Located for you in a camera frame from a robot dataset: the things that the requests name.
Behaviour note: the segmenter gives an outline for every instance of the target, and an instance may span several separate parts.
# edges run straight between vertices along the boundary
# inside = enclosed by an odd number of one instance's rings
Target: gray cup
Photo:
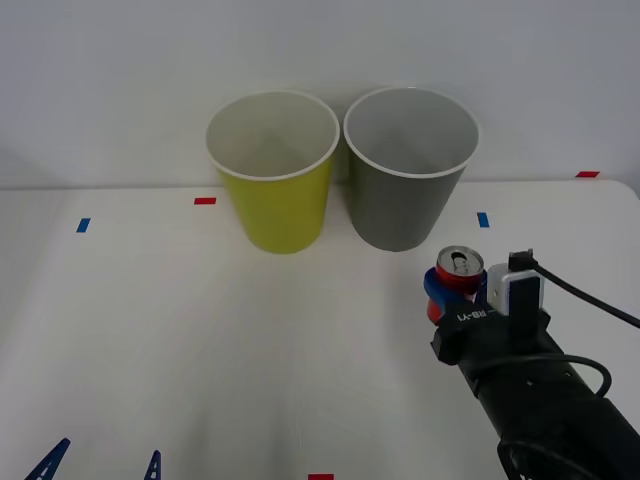
[[[471,114],[418,88],[383,88],[344,119],[350,210],[358,234],[399,252],[429,235],[479,141]]]

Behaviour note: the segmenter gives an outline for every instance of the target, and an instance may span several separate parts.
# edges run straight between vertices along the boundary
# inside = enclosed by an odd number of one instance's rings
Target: paper cup
[[[254,245],[294,253],[320,235],[339,137],[333,111],[299,92],[249,95],[213,116],[211,161]]]
[[[382,250],[420,245],[479,142],[477,122],[453,100],[417,88],[383,88],[347,111],[351,221]]]

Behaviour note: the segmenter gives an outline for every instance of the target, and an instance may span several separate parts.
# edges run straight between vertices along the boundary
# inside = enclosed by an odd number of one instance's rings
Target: cup rim
[[[405,172],[400,172],[398,170],[392,170],[390,168],[383,167],[382,165],[378,165],[373,160],[370,160],[369,158],[367,158],[367,156],[364,155],[360,150],[358,150],[356,148],[356,146],[353,144],[353,142],[351,141],[351,137],[349,136],[349,117],[351,116],[351,113],[355,110],[355,108],[360,103],[365,101],[367,98],[372,97],[372,96],[377,95],[377,94],[382,93],[382,92],[389,91],[389,90],[417,90],[417,91],[420,91],[420,92],[432,93],[432,94],[444,97],[447,100],[449,100],[449,101],[455,103],[456,105],[458,105],[460,108],[462,108],[469,115],[469,117],[471,118],[471,121],[473,122],[473,124],[476,127],[476,130],[478,131],[478,141],[476,142],[476,148],[473,150],[471,155],[469,155],[469,157],[464,162],[462,162],[460,165],[456,165],[453,168],[450,168],[448,170],[443,170],[441,172],[436,172],[436,173],[405,173]],[[389,86],[389,87],[378,88],[378,89],[373,90],[373,91],[371,91],[369,93],[366,93],[363,96],[361,96],[358,100],[356,100],[349,107],[349,110],[347,110],[347,114],[344,117],[343,125],[344,125],[343,130],[344,130],[345,140],[347,141],[347,144],[349,145],[349,148],[353,151],[353,153],[355,153],[358,156],[358,158],[360,158],[360,160],[365,162],[367,165],[370,165],[371,167],[375,168],[376,170],[380,170],[381,172],[388,173],[389,175],[394,175],[396,177],[403,177],[403,178],[413,178],[413,179],[428,179],[428,178],[445,177],[447,175],[451,175],[452,173],[455,173],[455,172],[457,172],[459,170],[464,169],[468,165],[468,163],[471,160],[471,158],[473,158],[475,156],[476,152],[478,151],[478,147],[480,146],[480,140],[481,140],[481,136],[482,136],[481,130],[480,130],[480,123],[478,122],[478,119],[473,114],[473,112],[471,112],[471,110],[469,110],[463,103],[458,101],[456,98],[454,98],[454,97],[452,97],[450,95],[444,94],[442,92],[438,92],[438,91],[432,90],[432,89],[420,88],[420,87],[394,87],[394,86]]]
[[[277,181],[280,181],[280,180],[288,180],[290,178],[299,177],[299,176],[302,176],[302,175],[304,175],[306,173],[309,173],[311,170],[313,170],[316,167],[319,167],[320,165],[322,165],[324,163],[324,161],[327,158],[329,158],[329,156],[335,151],[336,146],[338,145],[338,141],[340,140],[340,131],[341,131],[340,122],[338,121],[338,117],[336,116],[335,112],[333,111],[333,109],[331,107],[329,107],[329,105],[324,103],[322,100],[320,100],[316,96],[308,94],[308,93],[305,93],[305,92],[300,92],[298,90],[288,90],[288,89],[262,90],[262,91],[257,91],[257,92],[250,93],[248,95],[240,95],[238,97],[235,97],[235,98],[229,100],[228,102],[225,102],[211,116],[211,120],[209,121],[209,125],[207,126],[207,135],[206,135],[206,137],[208,136],[209,129],[211,128],[211,124],[213,123],[213,119],[220,112],[222,112],[222,110],[224,110],[227,107],[230,107],[232,104],[234,104],[236,102],[239,102],[240,100],[244,100],[246,98],[255,97],[255,96],[259,96],[259,95],[270,94],[270,93],[286,93],[286,94],[289,94],[289,95],[297,95],[297,96],[300,96],[300,97],[304,97],[304,98],[306,98],[308,100],[311,100],[314,103],[320,105],[322,108],[324,108],[329,113],[329,116],[333,120],[336,133],[335,133],[335,138],[333,139],[333,142],[331,143],[331,146],[327,149],[327,152],[323,156],[321,156],[319,160],[317,160],[316,162],[312,163],[308,167],[303,168],[302,170],[297,170],[295,172],[288,173],[286,175],[278,175],[278,176],[274,176],[274,177],[256,177],[256,176],[253,176],[253,175],[245,175],[243,173],[234,172],[230,168],[225,167],[220,162],[218,162],[218,160],[216,160],[214,158],[213,154],[211,153],[211,151],[209,150],[209,148],[207,146],[207,152],[209,153],[209,160],[211,160],[211,163],[213,163],[214,167],[222,170],[224,173],[227,173],[228,175],[231,175],[232,177],[241,178],[243,180],[250,180],[252,182],[277,182]]]

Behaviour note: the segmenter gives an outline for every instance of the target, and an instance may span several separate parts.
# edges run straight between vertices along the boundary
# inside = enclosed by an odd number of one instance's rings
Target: white wall
[[[381,84],[479,116],[466,177],[640,190],[633,0],[2,0],[0,186],[210,185],[204,131],[253,89],[338,113]]]

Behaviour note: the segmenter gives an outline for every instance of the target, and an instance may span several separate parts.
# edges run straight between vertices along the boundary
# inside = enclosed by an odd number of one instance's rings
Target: yellow cup
[[[294,253],[320,235],[339,137],[333,111],[300,92],[249,95],[213,116],[211,161],[254,245]]]

